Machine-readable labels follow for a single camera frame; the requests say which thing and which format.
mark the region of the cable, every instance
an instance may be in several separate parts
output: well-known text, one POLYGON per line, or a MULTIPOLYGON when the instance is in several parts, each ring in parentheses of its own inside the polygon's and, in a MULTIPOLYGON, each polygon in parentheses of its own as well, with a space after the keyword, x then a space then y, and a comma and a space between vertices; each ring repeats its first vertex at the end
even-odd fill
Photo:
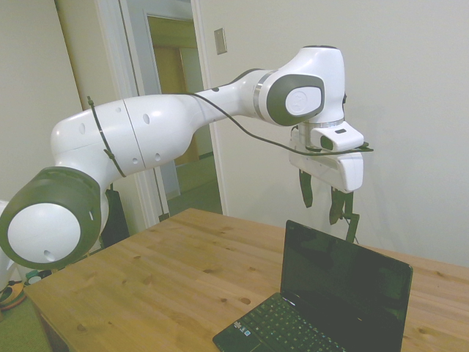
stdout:
POLYGON ((246 130, 237 120, 235 120, 233 118, 233 116, 231 116, 230 114, 228 114, 226 111, 224 111, 221 107, 219 107, 218 105, 216 105, 215 103, 213 103, 212 101, 206 99, 206 97, 202 97, 201 95, 198 95, 196 93, 177 93, 178 95, 190 95, 190 96, 193 96, 193 97, 196 97, 198 99, 201 99, 203 101, 205 101, 206 103, 209 103, 211 106, 213 106, 215 109, 219 110, 223 115, 225 115, 226 117, 228 117, 238 128, 240 128, 244 133, 246 133, 248 136, 252 137, 252 138, 255 138, 255 139, 258 139, 260 141, 263 141, 263 142, 266 142, 266 143, 269 143, 269 144, 273 144, 273 145, 276 145, 277 147, 280 147, 280 148, 284 148, 292 153, 297 153, 297 154, 301 154, 301 155, 305 155, 305 156, 327 156, 327 155, 342 155, 342 154, 350 154, 350 153, 365 153, 365 152, 373 152, 374 150, 371 149, 371 148, 368 148, 368 143, 363 143, 363 145, 361 145, 360 147, 358 148, 355 148, 355 149, 351 149, 351 150, 345 150, 343 152, 321 152, 321 153, 306 153, 306 152, 301 152, 299 150, 295 150, 295 149, 292 149, 284 144, 281 144, 281 143, 278 143, 278 142, 274 142, 274 141, 271 141, 269 139, 265 139, 265 138, 262 138, 262 137, 259 137, 259 136, 256 136, 255 134, 252 134, 251 132, 249 132, 248 130, 246 130))

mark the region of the door frame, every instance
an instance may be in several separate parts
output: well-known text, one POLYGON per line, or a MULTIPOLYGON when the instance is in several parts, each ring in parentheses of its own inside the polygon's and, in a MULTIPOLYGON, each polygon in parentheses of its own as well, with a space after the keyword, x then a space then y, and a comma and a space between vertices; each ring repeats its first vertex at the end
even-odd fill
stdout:
MULTIPOLYGON (((131 53, 136 52, 133 33, 127 10, 128 0, 95 0, 97 17, 100 22, 103 42, 106 47, 108 63, 111 69, 116 94, 125 99, 139 95, 139 87, 143 87, 141 69, 137 59, 132 60, 131 53)), ((202 71, 204 88, 211 87, 207 46, 202 21, 201 0, 191 0, 193 21, 196 31, 197 48, 202 71)), ((210 134, 215 159, 215 169, 220 190, 221 208, 223 214, 229 215, 226 203, 225 182, 221 163, 219 132, 216 123, 210 124, 210 134)), ((159 185, 163 185, 160 168, 146 170, 135 174, 136 188, 139 193, 141 209, 144 216, 145 227, 151 227, 160 222, 159 218, 168 213, 168 203, 164 191, 159 192, 159 185)))

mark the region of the laptop keyboard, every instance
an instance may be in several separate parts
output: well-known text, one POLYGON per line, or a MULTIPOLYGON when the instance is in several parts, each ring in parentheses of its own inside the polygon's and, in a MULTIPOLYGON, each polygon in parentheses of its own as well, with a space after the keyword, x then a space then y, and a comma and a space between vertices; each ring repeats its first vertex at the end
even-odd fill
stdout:
POLYGON ((279 293, 242 317, 238 327, 253 332, 275 351, 346 352, 291 308, 279 293))

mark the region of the laptop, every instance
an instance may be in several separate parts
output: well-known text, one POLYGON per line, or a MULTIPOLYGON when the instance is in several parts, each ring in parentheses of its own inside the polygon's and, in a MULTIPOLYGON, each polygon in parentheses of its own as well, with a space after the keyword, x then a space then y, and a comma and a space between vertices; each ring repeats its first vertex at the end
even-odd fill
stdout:
POLYGON ((222 352, 399 352, 413 269, 287 221, 281 292, 213 337, 222 352))

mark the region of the white wall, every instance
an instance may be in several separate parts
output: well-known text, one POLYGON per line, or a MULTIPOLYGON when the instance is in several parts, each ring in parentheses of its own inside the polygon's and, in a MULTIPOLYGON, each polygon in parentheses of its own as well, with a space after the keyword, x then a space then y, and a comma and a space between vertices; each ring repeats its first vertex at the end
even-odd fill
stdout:
POLYGON ((53 166, 51 131, 81 111, 53 0, 2 1, 0 199, 53 166))
MULTIPOLYGON (((276 69, 305 45, 342 50, 346 118, 376 150, 355 194, 360 243, 469 266, 469 2, 201 0, 212 86, 253 67, 276 69), (224 27, 228 53, 216 55, 224 27)), ((288 128, 240 118, 287 143, 288 128)), ((216 123, 227 213, 284 226, 330 227, 330 189, 306 210, 287 152, 216 123)))

